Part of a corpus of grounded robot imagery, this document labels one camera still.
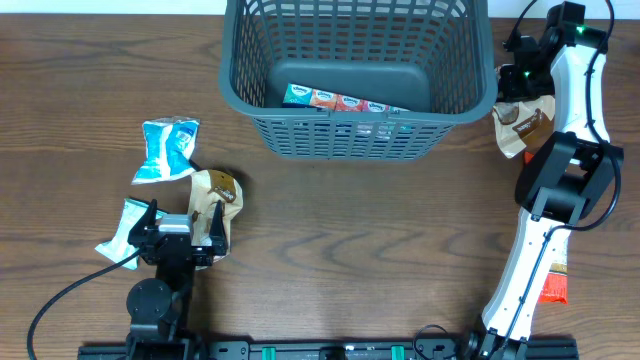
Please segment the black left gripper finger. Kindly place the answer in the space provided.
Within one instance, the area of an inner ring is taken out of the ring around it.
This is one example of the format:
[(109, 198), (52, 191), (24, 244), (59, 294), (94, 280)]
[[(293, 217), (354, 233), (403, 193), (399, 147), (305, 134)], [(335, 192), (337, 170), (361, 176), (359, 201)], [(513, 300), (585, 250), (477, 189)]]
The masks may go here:
[(157, 242), (156, 215), (157, 200), (153, 199), (144, 214), (131, 228), (128, 236), (130, 245), (154, 245)]
[(213, 248), (212, 254), (214, 256), (225, 256), (228, 250), (226, 230), (223, 222), (223, 212), (224, 204), (221, 200), (218, 200), (214, 208), (209, 230), (209, 240), (211, 241), (211, 247)]

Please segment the tan brown snack bag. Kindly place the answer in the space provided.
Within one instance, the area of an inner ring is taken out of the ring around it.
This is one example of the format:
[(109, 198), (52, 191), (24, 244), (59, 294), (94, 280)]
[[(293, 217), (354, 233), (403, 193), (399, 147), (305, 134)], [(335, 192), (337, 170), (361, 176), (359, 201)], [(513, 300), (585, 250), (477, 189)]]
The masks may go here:
[(243, 190), (231, 175), (219, 170), (202, 170), (191, 174), (191, 193), (187, 214), (193, 223), (191, 243), (194, 246), (210, 246), (208, 238), (217, 202), (222, 205), (222, 222), (227, 250), (215, 255), (214, 262), (222, 260), (231, 250), (231, 222), (243, 208)]

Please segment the beige brown cookie bag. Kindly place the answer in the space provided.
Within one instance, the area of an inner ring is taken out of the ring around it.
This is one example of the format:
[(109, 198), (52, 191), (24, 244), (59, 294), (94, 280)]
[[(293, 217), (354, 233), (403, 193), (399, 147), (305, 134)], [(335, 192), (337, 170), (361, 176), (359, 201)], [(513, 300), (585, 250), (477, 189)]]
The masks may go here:
[(535, 153), (554, 132), (555, 98), (513, 103), (498, 102), (491, 115), (496, 143), (506, 158), (523, 151)]

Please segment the colourful tissue multipack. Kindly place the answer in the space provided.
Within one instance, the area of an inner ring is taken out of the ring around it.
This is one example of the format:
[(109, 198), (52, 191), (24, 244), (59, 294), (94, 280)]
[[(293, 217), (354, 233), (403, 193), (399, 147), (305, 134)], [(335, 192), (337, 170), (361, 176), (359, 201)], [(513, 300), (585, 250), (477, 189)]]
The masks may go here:
[[(282, 100), (283, 108), (315, 108), (337, 112), (399, 113), (405, 108), (366, 99), (351, 97), (335, 92), (289, 83)], [(414, 128), (410, 125), (398, 126), (395, 122), (382, 122), (375, 126), (372, 122), (359, 124), (336, 124), (333, 132), (339, 140), (354, 137), (358, 142), (373, 136), (376, 140), (387, 141), (394, 133), (410, 136)]]

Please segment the orange pasta packet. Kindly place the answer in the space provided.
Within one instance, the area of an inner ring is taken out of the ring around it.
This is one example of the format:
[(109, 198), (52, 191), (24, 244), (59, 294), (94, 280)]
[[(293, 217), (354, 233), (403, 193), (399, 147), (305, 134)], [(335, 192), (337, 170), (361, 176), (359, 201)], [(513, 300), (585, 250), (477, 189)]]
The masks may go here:
[(554, 257), (541, 290), (538, 303), (569, 304), (568, 298), (568, 239), (565, 238)]

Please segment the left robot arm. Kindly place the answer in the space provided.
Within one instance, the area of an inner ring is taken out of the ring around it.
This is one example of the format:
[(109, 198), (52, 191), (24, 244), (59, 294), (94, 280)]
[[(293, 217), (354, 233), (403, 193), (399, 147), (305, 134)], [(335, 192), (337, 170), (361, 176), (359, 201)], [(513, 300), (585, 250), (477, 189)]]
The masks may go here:
[(209, 357), (208, 346), (187, 329), (187, 320), (196, 269), (212, 266), (214, 258), (228, 250), (223, 210), (224, 205), (217, 202), (209, 245), (192, 243), (194, 230), (189, 215), (167, 214), (157, 219), (156, 201), (131, 228), (128, 243), (156, 272), (153, 278), (134, 285), (127, 296), (131, 316), (127, 359)]

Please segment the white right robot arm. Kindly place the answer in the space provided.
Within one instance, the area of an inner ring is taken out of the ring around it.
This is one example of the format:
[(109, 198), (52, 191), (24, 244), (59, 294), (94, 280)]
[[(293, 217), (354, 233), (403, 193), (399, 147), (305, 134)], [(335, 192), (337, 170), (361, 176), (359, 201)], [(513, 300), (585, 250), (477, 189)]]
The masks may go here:
[(611, 144), (602, 116), (601, 78), (608, 31), (581, 20), (550, 20), (540, 40), (512, 32), (504, 47), (512, 64), (500, 70), (499, 101), (551, 95), (554, 131), (524, 166), (515, 189), (520, 206), (514, 246), (481, 328), (459, 352), (462, 359), (569, 357), (570, 341), (531, 340), (531, 323), (552, 260), (612, 186), (620, 195), (622, 148)]

